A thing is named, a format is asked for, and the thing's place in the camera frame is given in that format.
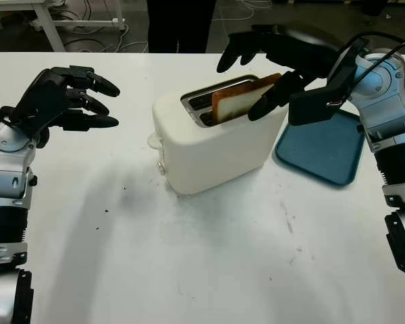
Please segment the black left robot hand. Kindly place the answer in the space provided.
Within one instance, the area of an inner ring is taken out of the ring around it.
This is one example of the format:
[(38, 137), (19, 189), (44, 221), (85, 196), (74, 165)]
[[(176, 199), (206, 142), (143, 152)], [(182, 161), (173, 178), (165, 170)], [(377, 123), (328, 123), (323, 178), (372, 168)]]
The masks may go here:
[(112, 128), (119, 121), (108, 108), (90, 96), (92, 90), (108, 97), (118, 97), (119, 88), (95, 73), (91, 67), (71, 65), (44, 69), (27, 88), (9, 116), (36, 147), (45, 147), (49, 128), (87, 132), (91, 128)]

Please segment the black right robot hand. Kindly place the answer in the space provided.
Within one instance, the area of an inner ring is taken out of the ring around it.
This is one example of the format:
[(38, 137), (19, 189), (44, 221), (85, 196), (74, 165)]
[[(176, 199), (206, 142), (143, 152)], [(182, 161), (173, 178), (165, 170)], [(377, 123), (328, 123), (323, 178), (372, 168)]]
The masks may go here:
[(306, 24), (253, 24), (250, 30), (229, 35), (217, 72), (227, 71), (236, 60), (246, 65), (257, 53), (265, 53), (269, 61), (292, 69), (250, 108), (248, 118), (255, 121), (286, 105), (292, 94), (304, 91), (315, 79), (326, 78), (342, 46), (334, 35)]

